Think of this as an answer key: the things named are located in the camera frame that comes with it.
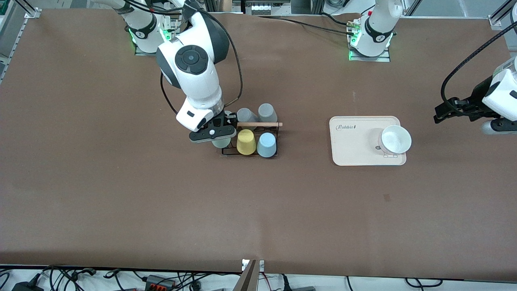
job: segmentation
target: white floor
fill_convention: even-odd
[[[10,278],[2,290],[12,290],[14,285],[18,282],[30,281],[39,270],[11,270]],[[98,271],[93,277],[88,274],[82,274],[79,277],[78,284],[85,290],[104,290],[104,291],[117,291],[120,290],[114,278],[105,279],[103,277],[107,271]],[[156,272],[137,272],[141,277],[148,276],[151,274],[159,275],[164,278],[176,277],[176,273],[156,273]],[[45,291],[51,290],[49,285],[49,272],[45,272],[38,281],[38,286],[43,288]],[[283,290],[284,283],[282,276],[279,274],[267,274],[273,276],[269,278],[271,284],[271,290],[281,289]],[[52,279],[56,281],[58,272],[54,271]],[[350,291],[346,284],[345,277],[339,276],[312,276],[312,275],[287,275],[291,288],[301,288],[313,286],[316,291]],[[143,290],[145,283],[137,278],[132,272],[121,272],[118,275],[120,284],[124,289],[140,289]],[[258,282],[258,291],[269,291],[269,287],[266,281],[260,275]],[[3,282],[5,277],[0,278],[0,284]],[[212,291],[217,289],[233,290],[239,276],[237,275],[210,275],[204,279],[201,279],[201,290]],[[436,284],[435,280],[421,280],[422,284]],[[408,286],[404,279],[399,278],[371,278],[371,277],[350,277],[350,283],[354,291],[420,291],[419,289]],[[64,282],[60,285],[59,290],[63,290]],[[67,290],[74,290],[72,284],[68,284]],[[489,283],[489,282],[472,282],[472,281],[447,281],[435,288],[426,288],[427,291],[516,291],[517,284],[513,283]]]

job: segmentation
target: black wire rack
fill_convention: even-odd
[[[263,133],[274,134],[275,140],[277,141],[277,151],[275,152],[275,154],[273,156],[278,155],[278,132],[280,131],[280,123],[277,122],[276,124],[277,124],[277,126],[271,126],[271,127],[257,126],[257,128],[252,130],[252,132],[255,134],[255,142],[259,141],[260,135],[262,135]],[[235,135],[235,137],[232,138],[229,145],[227,145],[225,148],[221,149],[221,155],[223,155],[223,156],[242,155],[241,153],[239,153],[239,151],[237,151],[237,136],[238,136],[239,132],[243,129],[245,129],[245,128],[242,128],[240,126],[237,127],[237,134]],[[255,152],[252,153],[251,155],[259,155],[259,153],[257,153],[257,151],[255,150]]]

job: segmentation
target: wooden handle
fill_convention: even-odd
[[[263,127],[282,127],[283,123],[281,122],[237,122],[237,126],[247,127],[247,126],[263,126]]]

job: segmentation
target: black strap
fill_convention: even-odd
[[[122,15],[122,14],[126,14],[126,13],[131,13],[134,11],[134,8],[131,7],[131,5],[129,5],[128,2],[126,2],[124,4],[124,7],[122,8],[118,8],[118,9],[115,9],[113,8],[113,10],[118,14],[118,15]]]
[[[378,31],[374,30],[370,26],[370,18],[369,17],[366,19],[366,23],[364,24],[364,27],[366,28],[366,32],[373,38],[373,42],[376,42],[376,43],[383,42],[393,32],[393,29],[388,31],[388,32],[385,32],[385,33],[380,33]]]
[[[134,28],[129,28],[129,30],[133,33],[134,36],[136,36],[139,39],[146,39],[149,33],[151,33],[156,28],[156,16],[153,14],[153,19],[151,22],[144,28],[141,28],[139,30],[136,30]]]

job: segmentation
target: green object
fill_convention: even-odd
[[[10,0],[0,0],[0,15],[5,15]]]

